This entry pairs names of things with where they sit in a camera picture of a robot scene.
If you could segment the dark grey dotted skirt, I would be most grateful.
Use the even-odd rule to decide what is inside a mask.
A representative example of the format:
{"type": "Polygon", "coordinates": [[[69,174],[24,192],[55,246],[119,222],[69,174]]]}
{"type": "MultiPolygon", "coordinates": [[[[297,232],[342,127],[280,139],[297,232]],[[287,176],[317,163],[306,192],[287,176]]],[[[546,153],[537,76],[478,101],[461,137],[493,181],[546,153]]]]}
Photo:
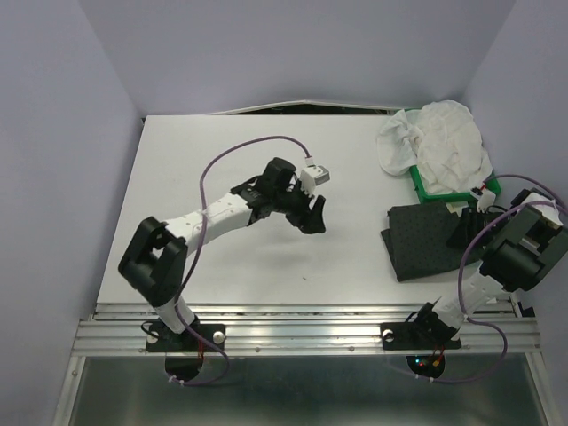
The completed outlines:
{"type": "Polygon", "coordinates": [[[399,282],[459,268],[465,249],[449,248],[446,241],[460,215],[450,212],[442,201],[396,206],[388,211],[389,226],[381,236],[399,282]]]}

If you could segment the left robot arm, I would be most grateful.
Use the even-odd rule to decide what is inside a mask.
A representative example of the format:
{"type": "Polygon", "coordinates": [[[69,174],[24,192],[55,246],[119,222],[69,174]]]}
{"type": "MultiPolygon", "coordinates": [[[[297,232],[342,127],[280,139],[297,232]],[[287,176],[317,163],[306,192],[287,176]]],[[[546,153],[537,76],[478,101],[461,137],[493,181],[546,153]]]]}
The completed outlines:
{"type": "Polygon", "coordinates": [[[118,272],[154,308],[177,349],[197,339],[196,316],[181,291],[188,257],[199,258],[204,245],[253,225],[272,213],[283,215],[303,234],[325,232],[325,197],[316,189],[330,179],[326,168],[308,160],[303,169],[281,158],[268,162],[262,174],[235,186],[219,200],[181,217],[144,219],[134,232],[118,272]]]}

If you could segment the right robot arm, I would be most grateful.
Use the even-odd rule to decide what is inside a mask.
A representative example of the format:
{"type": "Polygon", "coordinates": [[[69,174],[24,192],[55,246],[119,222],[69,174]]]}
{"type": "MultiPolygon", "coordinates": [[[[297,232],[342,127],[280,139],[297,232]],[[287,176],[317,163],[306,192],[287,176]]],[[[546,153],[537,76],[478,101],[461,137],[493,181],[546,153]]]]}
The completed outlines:
{"type": "Polygon", "coordinates": [[[465,280],[460,269],[456,295],[426,303],[409,323],[411,341],[446,346],[463,323],[474,322],[471,315],[477,308],[502,294],[536,287],[567,254],[562,211],[557,201],[535,190],[519,194],[511,209],[486,225],[466,248],[461,265],[487,233],[495,232],[483,245],[476,272],[465,280]]]}

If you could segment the white skirt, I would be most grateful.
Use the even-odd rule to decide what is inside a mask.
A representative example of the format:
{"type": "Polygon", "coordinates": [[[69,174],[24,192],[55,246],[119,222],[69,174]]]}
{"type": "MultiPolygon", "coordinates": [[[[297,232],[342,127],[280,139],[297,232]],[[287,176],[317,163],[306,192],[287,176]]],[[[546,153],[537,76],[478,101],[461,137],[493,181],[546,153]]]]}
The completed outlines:
{"type": "Polygon", "coordinates": [[[466,193],[493,173],[473,115],[453,100],[398,111],[378,130],[376,148],[394,177],[417,168],[428,195],[466,193]]]}

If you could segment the aluminium rail frame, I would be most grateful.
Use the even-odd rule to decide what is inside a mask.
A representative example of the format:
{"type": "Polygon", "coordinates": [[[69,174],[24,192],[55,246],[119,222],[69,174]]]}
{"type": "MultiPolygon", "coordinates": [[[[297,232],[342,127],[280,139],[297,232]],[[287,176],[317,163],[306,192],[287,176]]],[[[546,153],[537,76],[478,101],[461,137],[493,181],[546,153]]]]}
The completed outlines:
{"type": "Polygon", "coordinates": [[[146,349],[153,310],[124,285],[105,285],[77,326],[56,425],[564,425],[567,398],[546,360],[544,331],[513,296],[482,308],[509,355],[486,379],[459,379],[492,365],[499,335],[468,325],[446,355],[444,381],[407,372],[404,352],[382,346],[384,322],[403,320],[451,283],[302,278],[203,289],[189,299],[205,324],[225,326],[231,371],[214,385],[170,383],[165,357],[146,349]]]}

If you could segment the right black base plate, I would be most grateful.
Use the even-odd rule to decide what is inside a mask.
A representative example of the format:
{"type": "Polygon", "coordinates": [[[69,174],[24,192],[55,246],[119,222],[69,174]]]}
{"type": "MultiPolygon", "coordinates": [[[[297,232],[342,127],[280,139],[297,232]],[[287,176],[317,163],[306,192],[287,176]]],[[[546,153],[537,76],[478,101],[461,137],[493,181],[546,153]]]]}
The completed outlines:
{"type": "Polygon", "coordinates": [[[386,351],[458,350],[462,347],[460,340],[443,341],[410,322],[383,322],[380,330],[386,351]]]}

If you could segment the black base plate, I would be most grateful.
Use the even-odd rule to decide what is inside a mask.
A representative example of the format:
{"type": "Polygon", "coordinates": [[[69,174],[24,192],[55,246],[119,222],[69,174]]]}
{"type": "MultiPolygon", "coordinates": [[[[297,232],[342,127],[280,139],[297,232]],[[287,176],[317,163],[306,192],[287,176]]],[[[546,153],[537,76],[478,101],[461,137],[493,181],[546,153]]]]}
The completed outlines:
{"type": "Polygon", "coordinates": [[[410,322],[383,322],[380,330],[386,351],[458,350],[462,347],[460,340],[443,341],[410,322]]]}
{"type": "MultiPolygon", "coordinates": [[[[141,330],[146,334],[146,351],[151,353],[173,353],[173,352],[197,352],[203,349],[204,352],[213,352],[208,346],[201,343],[191,333],[184,331],[178,335],[172,332],[159,319],[145,321],[140,325],[141,330]]],[[[203,338],[213,342],[214,334],[217,332],[225,334],[224,324],[198,324],[194,330],[203,338]]]]}

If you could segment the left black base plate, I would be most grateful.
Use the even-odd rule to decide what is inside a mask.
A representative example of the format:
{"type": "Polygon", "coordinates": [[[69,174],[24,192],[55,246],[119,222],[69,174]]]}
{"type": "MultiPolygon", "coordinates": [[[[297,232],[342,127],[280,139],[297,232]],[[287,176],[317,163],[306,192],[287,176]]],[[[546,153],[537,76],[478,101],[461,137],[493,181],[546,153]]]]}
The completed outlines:
{"type": "MultiPolygon", "coordinates": [[[[151,353],[173,353],[173,352],[197,352],[203,349],[204,352],[213,352],[208,346],[201,343],[191,333],[184,331],[178,335],[172,332],[159,319],[145,321],[140,325],[141,330],[146,334],[146,351],[151,353]]],[[[194,330],[203,338],[213,342],[214,334],[217,332],[225,334],[224,324],[198,324],[194,330]]]]}

